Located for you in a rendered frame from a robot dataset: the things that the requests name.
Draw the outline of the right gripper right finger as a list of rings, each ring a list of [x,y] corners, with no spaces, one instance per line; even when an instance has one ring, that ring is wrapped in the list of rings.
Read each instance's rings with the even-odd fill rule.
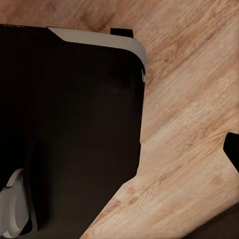
[[[239,173],[239,134],[228,132],[223,150]]]

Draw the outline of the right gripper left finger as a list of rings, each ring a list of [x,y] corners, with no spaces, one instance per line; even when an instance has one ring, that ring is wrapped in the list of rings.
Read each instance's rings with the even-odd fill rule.
[[[26,151],[21,132],[0,138],[0,192]]]

